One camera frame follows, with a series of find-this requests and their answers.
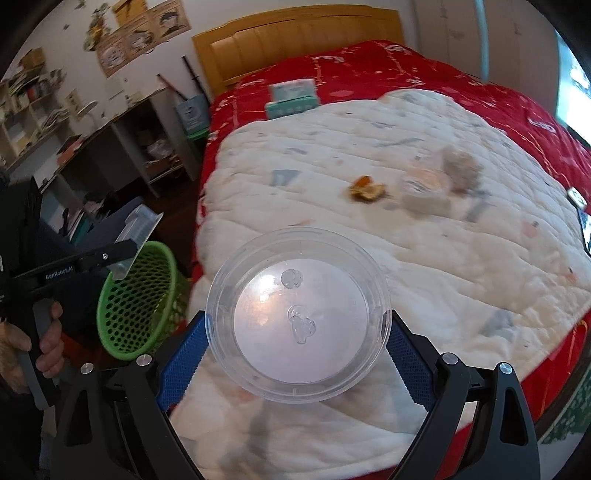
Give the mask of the green mesh trash basket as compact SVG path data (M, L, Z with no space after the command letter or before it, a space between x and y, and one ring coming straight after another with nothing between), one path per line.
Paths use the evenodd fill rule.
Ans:
M186 325L189 290L172 251L147 242L124 279L109 275L103 285L96 312L103 348L122 361L155 353Z

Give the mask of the wanted posters on wall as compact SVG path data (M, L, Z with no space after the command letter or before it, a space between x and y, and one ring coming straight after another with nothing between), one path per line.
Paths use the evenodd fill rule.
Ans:
M156 46L191 29L181 1L163 1L147 8L144 1L120 1L112 7L119 28L105 25L105 9L93 15L86 45L97 56L106 78Z

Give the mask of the red patterned bedspread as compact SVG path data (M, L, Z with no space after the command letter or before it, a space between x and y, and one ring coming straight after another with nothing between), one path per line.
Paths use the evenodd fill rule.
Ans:
M266 118L269 86L311 78L321 105ZM469 152L480 186L449 216L400 202L412 168ZM386 185L373 203L349 185ZM590 259L566 192L590 191L590 152L530 98L386 40L288 58L242 78L211 108L190 310L252 239L311 227L345 236L381 268L408 327L465 363L512 364L534 418L590 340Z

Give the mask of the white small device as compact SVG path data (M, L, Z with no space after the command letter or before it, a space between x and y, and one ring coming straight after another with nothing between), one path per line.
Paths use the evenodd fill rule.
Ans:
M588 202L576 188L570 187L567 190L567 198L570 201L570 203L578 210L586 210Z

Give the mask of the wooden headboard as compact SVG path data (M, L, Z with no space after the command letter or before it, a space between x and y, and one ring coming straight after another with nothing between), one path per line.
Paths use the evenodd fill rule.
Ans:
M405 45L399 12L346 4L291 7L245 16L192 37L215 97L284 59L370 40Z

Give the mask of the blue box beside bed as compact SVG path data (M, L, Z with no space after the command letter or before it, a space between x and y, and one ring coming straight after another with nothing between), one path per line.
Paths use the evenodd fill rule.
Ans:
M176 114L187 134L193 134L209 127L207 98L198 94L175 106Z

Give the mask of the teal tissue pack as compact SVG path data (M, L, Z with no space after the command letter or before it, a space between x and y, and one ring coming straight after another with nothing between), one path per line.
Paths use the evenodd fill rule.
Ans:
M321 105L315 80L301 78L269 86L270 102L266 103L266 118L276 119L304 113Z

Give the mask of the black sword on wall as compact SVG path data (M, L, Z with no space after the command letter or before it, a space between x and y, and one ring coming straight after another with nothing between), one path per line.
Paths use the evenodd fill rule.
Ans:
M188 74L189 74L189 76L190 76L190 78L191 78L194 86L195 86L195 89L197 89L197 92L199 94L201 94L202 96L204 96L204 98L205 98L206 101L209 101L208 95L207 95L207 93L204 90L204 86L202 86L202 84L201 84L201 82L200 82L197 74L194 72L194 70L193 70L192 66L190 65L187 57L185 55L183 55L181 57L181 59L182 59L182 62L184 64L184 66L185 66L185 68L186 68L186 70L187 70L187 72L188 72Z

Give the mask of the dark open shelf desk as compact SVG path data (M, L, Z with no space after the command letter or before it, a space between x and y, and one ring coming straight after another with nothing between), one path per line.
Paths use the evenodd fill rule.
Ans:
M97 221L139 197L157 198L165 179L199 173L171 91L139 101L82 142L41 188L41 217L59 229L78 215Z

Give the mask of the white paper ball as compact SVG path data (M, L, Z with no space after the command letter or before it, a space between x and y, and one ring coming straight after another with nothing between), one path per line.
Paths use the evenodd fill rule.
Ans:
M452 190L467 193L480 186L482 165L469 152L448 146L443 150L443 171L450 178Z

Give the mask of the clear plastic lid piece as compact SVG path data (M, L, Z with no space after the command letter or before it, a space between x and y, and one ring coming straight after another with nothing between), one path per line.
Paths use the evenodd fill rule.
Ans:
M137 206L126 217L124 228L116 238L116 243L131 240L135 244L135 253L108 267L115 281L127 276L139 252L162 218L162 213L156 214L143 204Z

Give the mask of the light wooden bookshelf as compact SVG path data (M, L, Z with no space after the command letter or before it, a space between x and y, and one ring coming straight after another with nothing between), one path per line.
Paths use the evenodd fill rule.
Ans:
M16 73L1 81L1 168L28 176L55 159L70 137L70 111L57 96L60 70L49 70L41 48L19 60Z

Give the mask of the orange peel scrap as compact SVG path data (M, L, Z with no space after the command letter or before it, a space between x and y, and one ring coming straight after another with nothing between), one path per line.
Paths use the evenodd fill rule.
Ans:
M349 196L356 201L373 203L383 198L386 193L386 185L376 183L374 179L368 175L360 176L349 185Z

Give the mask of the black smartphone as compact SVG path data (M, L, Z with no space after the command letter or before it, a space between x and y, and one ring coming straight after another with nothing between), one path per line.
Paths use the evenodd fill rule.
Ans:
M591 256L591 216L583 210L578 211L582 240L585 252Z

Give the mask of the clear plastic cup with label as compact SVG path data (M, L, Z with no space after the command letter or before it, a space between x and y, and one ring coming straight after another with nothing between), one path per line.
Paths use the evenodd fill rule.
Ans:
M338 233L273 231L240 247L209 288L205 332L222 370L284 404L329 400L365 378L389 337L378 263Z

